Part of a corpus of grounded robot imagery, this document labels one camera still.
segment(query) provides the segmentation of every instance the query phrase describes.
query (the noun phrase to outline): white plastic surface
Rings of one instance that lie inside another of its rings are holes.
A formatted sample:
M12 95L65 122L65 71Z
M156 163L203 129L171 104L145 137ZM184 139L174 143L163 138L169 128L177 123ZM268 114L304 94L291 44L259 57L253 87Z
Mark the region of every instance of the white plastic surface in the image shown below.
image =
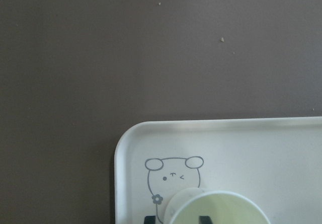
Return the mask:
M162 219L172 192L196 185L251 199L271 224L321 223L322 117L145 122L130 128L115 152L116 224L143 224L156 207Z

